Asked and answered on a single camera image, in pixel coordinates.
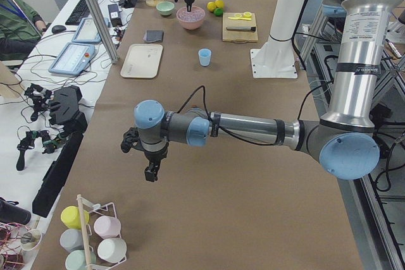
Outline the black long box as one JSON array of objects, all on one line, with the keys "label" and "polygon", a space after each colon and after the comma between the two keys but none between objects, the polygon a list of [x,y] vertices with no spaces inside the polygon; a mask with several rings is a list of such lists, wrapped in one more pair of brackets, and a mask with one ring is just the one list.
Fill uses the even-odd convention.
[{"label": "black long box", "polygon": [[32,212],[34,214],[43,218],[49,215],[61,189],[65,185],[83,137],[80,132],[73,133],[62,148],[57,160],[50,165],[32,202]]}]

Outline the wooden cutting board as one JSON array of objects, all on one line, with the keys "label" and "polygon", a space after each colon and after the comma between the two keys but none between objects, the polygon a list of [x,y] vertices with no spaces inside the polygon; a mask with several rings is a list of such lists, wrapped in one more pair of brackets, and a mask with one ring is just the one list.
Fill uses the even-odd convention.
[{"label": "wooden cutting board", "polygon": [[222,41],[258,42],[258,30],[254,13],[224,13],[222,19]]}]

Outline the grey cup in rack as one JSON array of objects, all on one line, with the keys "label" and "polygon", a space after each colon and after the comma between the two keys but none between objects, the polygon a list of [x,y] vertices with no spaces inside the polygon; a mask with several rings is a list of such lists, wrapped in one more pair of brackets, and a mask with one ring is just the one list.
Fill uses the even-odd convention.
[{"label": "grey cup in rack", "polygon": [[82,231],[77,229],[65,230],[59,238],[59,244],[68,253],[76,250],[83,250],[84,243],[82,238]]}]

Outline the black keyboard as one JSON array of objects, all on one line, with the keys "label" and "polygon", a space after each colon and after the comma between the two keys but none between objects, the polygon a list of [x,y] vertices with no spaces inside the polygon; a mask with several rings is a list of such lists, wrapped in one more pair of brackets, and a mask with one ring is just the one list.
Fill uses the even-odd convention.
[{"label": "black keyboard", "polygon": [[80,0],[74,7],[65,25],[78,26],[84,18],[90,17],[90,10],[85,0]]}]

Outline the black gripper part on desk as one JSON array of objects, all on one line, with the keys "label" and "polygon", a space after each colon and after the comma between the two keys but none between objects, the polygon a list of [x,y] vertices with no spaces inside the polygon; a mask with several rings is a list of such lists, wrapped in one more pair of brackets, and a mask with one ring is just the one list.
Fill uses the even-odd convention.
[{"label": "black gripper part on desk", "polygon": [[49,123],[63,125],[67,133],[84,133],[87,121],[85,114],[79,110],[78,102],[81,98],[80,88],[75,85],[55,90],[54,98],[49,102]]}]

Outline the upper yellow lemon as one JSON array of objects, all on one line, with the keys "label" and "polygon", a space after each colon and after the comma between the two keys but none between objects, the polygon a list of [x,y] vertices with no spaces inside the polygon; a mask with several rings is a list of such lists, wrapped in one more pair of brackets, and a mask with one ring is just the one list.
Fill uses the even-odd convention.
[{"label": "upper yellow lemon", "polygon": [[216,9],[216,4],[214,2],[208,2],[206,7],[208,11],[213,12]]}]

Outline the steel muddler black tip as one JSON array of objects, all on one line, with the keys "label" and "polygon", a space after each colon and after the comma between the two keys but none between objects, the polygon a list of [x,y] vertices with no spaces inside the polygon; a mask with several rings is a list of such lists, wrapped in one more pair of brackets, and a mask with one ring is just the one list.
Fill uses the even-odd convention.
[{"label": "steel muddler black tip", "polygon": [[227,31],[233,32],[255,32],[256,27],[226,27]]}]

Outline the black computer mouse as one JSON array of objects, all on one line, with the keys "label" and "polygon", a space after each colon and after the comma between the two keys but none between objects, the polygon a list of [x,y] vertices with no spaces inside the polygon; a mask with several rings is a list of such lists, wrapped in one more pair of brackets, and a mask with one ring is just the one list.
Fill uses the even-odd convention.
[{"label": "black computer mouse", "polygon": [[52,27],[51,31],[53,34],[59,34],[66,31],[66,27],[64,25],[55,25]]}]

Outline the near teach pendant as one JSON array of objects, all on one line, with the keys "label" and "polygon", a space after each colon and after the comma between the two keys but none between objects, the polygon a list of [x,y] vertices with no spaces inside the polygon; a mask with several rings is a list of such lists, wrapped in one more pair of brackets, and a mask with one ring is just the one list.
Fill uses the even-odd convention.
[{"label": "near teach pendant", "polygon": [[70,42],[49,67],[48,72],[77,76],[85,70],[96,54],[95,46]]}]

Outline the yellow plastic knife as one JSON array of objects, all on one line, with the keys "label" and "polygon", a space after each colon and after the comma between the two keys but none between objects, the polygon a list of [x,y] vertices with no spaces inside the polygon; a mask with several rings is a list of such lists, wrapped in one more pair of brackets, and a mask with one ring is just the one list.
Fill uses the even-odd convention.
[{"label": "yellow plastic knife", "polygon": [[243,17],[243,16],[228,16],[229,20],[244,20],[244,21],[251,21],[252,18]]}]

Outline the lower yellow lemon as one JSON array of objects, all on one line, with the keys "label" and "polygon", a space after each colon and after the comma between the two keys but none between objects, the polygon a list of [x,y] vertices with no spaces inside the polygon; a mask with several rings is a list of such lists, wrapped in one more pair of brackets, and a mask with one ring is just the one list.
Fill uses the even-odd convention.
[{"label": "lower yellow lemon", "polygon": [[215,5],[217,8],[223,9],[225,7],[225,3],[222,0],[215,0]]}]

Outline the yellow cup in rack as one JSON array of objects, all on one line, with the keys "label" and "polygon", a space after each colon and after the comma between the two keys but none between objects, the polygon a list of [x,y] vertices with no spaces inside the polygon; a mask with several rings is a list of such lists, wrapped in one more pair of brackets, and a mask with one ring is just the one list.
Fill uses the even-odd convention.
[{"label": "yellow cup in rack", "polygon": [[61,222],[69,229],[81,229],[80,214],[77,206],[68,206],[63,209]]}]

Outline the aluminium frame post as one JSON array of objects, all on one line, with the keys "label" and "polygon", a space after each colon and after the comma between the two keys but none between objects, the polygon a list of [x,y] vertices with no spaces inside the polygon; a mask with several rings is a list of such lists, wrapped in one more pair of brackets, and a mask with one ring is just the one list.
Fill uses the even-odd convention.
[{"label": "aluminium frame post", "polygon": [[115,64],[118,61],[118,53],[116,51],[115,45],[111,40],[109,30],[104,22],[104,17],[98,5],[98,1],[85,0],[85,2],[87,3],[90,14],[94,19],[95,26],[101,37],[104,48],[106,49],[111,62]]}]

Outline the yellow lemon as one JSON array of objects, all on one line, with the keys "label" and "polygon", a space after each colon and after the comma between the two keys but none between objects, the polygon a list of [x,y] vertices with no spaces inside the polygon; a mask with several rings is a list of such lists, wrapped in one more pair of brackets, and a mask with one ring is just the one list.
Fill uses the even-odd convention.
[{"label": "yellow lemon", "polygon": [[225,3],[222,0],[215,0],[215,5],[217,8],[223,9],[225,7]]},{"label": "yellow lemon", "polygon": [[214,2],[208,2],[206,7],[208,11],[213,12],[216,9],[216,4]]}]

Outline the teach pendant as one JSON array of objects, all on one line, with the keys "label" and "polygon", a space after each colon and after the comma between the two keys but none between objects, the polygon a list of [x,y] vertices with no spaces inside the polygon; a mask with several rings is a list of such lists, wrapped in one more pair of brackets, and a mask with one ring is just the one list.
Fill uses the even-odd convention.
[{"label": "teach pendant", "polygon": [[70,42],[49,67],[48,72],[77,76],[85,70],[96,54],[95,46]]},{"label": "teach pendant", "polygon": [[98,44],[101,36],[93,18],[83,18],[73,36],[72,42],[83,44]]}]

